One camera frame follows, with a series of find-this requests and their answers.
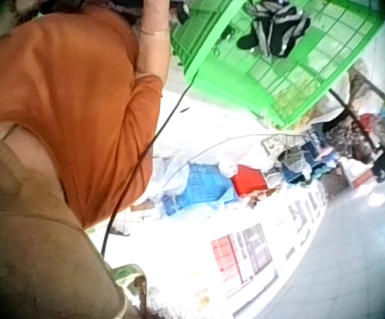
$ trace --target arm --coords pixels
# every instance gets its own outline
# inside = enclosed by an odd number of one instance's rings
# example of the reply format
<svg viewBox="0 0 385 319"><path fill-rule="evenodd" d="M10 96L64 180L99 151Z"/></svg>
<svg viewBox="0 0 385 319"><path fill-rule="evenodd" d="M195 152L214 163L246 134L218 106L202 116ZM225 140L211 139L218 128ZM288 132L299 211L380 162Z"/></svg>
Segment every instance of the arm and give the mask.
<svg viewBox="0 0 385 319"><path fill-rule="evenodd" d="M154 74L166 83L169 59L169 0L144 0L135 77Z"/></svg>

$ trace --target black garment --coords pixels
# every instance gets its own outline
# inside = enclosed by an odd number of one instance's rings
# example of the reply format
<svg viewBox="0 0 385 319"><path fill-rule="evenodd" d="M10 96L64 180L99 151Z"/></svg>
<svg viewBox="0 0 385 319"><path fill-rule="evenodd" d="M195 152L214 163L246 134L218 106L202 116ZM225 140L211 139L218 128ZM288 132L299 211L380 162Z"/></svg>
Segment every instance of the black garment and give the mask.
<svg viewBox="0 0 385 319"><path fill-rule="evenodd" d="M378 159L376 159L371 171L376 177L377 183L385 181L385 151Z"/></svg>
<svg viewBox="0 0 385 319"><path fill-rule="evenodd" d="M311 26L310 18L288 1L271 0L245 6L246 12L255 17L251 32L238 40L242 50L259 46L264 56L286 58L296 42Z"/></svg>

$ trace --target bracelet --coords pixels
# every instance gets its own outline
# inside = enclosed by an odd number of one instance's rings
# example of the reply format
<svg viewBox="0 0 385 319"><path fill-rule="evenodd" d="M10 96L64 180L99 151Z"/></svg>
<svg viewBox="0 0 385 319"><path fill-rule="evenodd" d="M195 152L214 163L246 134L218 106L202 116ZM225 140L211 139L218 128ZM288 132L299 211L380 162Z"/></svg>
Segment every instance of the bracelet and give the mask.
<svg viewBox="0 0 385 319"><path fill-rule="evenodd" d="M148 30L140 29L140 31L145 35L163 35L165 33L169 33L169 29L162 30L162 31L148 31Z"/></svg>

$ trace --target hair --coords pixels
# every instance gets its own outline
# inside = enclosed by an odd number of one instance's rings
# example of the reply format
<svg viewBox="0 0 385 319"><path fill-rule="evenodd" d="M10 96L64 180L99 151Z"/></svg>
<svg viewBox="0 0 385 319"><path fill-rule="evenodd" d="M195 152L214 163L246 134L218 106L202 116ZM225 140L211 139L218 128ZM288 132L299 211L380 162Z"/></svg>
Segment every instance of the hair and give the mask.
<svg viewBox="0 0 385 319"><path fill-rule="evenodd" d="M356 144L353 146L352 158L356 161L368 165L372 162L371 148L364 144Z"/></svg>

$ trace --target clothing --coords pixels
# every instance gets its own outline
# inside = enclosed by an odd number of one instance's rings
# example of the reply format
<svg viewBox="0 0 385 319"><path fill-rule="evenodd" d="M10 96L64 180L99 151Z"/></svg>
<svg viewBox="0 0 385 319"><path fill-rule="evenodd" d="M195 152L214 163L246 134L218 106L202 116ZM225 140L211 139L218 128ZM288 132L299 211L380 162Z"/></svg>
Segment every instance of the clothing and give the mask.
<svg viewBox="0 0 385 319"><path fill-rule="evenodd" d="M129 25L107 9L51 14L0 40L0 124L29 129L47 148L68 206L88 228L133 203L152 172L147 156L163 83L135 79L138 44Z"/></svg>
<svg viewBox="0 0 385 319"><path fill-rule="evenodd" d="M385 181L385 150L382 155L376 159L371 168L372 173L376 177L377 183Z"/></svg>
<svg viewBox="0 0 385 319"><path fill-rule="evenodd" d="M255 20L251 33L238 40L238 47L250 50L259 46L266 57L287 58L311 26L311 19L286 0L247 4L245 10Z"/></svg>

